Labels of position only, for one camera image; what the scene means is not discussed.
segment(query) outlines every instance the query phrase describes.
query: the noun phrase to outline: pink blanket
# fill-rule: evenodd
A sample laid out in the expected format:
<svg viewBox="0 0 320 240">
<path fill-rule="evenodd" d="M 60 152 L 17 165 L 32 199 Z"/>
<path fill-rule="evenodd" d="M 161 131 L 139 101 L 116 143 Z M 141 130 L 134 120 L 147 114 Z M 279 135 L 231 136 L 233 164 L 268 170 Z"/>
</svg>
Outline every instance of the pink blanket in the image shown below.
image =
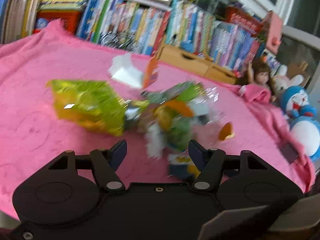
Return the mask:
<svg viewBox="0 0 320 240">
<path fill-rule="evenodd" d="M 52 108 L 52 94 L 45 83 L 51 79 L 107 80 L 123 97 L 135 99 L 135 91 L 108 77 L 112 58 L 124 51 L 81 41 L 66 33 L 60 21 L 51 22 L 40 33 L 0 47 L 0 209 L 12 217 L 15 188 L 64 150 L 88 154 L 109 148 L 119 139 L 128 142 L 128 153 L 117 174 L 130 182 L 173 182 L 167 161 L 148 159 L 143 137 L 126 132 L 120 138 L 89 133 L 76 124 L 58 120 Z M 133 64 L 144 70 L 149 57 L 132 55 Z M 216 83 L 159 64 L 159 77 L 148 89 L 164 90 L 179 82 L 202 82 L 206 88 Z M 293 166 L 279 152 L 275 141 L 263 129 L 244 101 L 222 85 L 218 86 L 217 108 L 225 121 L 232 122 L 236 137 L 221 142 L 219 148 L 239 155 L 249 149 L 294 181 L 303 191 L 308 188 Z M 79 171 L 92 178 L 91 171 Z"/>
<path fill-rule="evenodd" d="M 292 137 L 289 124 L 281 109 L 269 103 L 270 90 L 256 84 L 244 87 L 225 83 L 220 85 L 241 96 L 247 108 L 255 115 L 278 147 L 289 142 L 296 149 L 299 157 L 291 165 L 305 182 L 305 191 L 309 191 L 315 182 L 315 167 L 311 159 L 304 154 L 303 145 Z"/>
</svg>

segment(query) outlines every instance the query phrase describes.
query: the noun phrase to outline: stuffed bunny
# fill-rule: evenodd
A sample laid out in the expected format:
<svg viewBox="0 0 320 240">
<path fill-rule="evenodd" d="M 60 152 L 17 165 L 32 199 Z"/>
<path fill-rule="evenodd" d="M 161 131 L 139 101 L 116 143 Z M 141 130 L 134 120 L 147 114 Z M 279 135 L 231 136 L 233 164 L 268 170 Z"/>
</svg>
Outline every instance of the stuffed bunny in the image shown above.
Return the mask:
<svg viewBox="0 0 320 240">
<path fill-rule="evenodd" d="M 304 77 L 302 75 L 296 75 L 292 79 L 286 76 L 288 67 L 281 65 L 276 74 L 272 77 L 274 82 L 274 89 L 277 98 L 280 98 L 281 94 L 291 86 L 298 86 L 303 82 Z"/>
</svg>

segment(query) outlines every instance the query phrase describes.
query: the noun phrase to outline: doraemon plush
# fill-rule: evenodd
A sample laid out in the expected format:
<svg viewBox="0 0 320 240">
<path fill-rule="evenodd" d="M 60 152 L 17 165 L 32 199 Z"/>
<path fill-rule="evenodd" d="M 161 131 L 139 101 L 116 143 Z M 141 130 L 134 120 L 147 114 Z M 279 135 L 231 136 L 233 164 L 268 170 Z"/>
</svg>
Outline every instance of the doraemon plush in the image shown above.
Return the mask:
<svg viewBox="0 0 320 240">
<path fill-rule="evenodd" d="M 314 118 L 316 109 L 309 104 L 306 91 L 299 86 L 289 87 L 280 98 L 281 109 L 291 118 L 293 137 L 305 148 L 313 161 L 320 157 L 320 123 Z"/>
</svg>

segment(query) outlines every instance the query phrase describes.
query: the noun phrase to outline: candy wrapper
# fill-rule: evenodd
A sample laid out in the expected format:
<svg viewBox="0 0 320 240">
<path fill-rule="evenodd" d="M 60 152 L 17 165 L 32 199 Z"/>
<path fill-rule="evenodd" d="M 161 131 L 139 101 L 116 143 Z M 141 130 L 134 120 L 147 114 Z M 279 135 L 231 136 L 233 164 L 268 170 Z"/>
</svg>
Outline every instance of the candy wrapper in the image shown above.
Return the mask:
<svg viewBox="0 0 320 240">
<path fill-rule="evenodd" d="M 114 136 L 134 126 L 149 104 L 125 101 L 105 81 L 52 80 L 48 85 L 59 118 Z"/>
</svg>

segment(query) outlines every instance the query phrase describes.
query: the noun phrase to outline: white paper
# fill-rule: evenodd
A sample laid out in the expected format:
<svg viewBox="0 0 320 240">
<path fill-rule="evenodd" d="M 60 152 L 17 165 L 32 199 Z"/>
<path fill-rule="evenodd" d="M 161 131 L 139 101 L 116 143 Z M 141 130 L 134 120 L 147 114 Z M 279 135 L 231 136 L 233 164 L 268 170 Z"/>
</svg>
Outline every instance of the white paper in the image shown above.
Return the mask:
<svg viewBox="0 0 320 240">
<path fill-rule="evenodd" d="M 130 53 L 114 57 L 108 73 L 113 80 L 142 89 L 144 73 L 132 65 Z"/>
</svg>

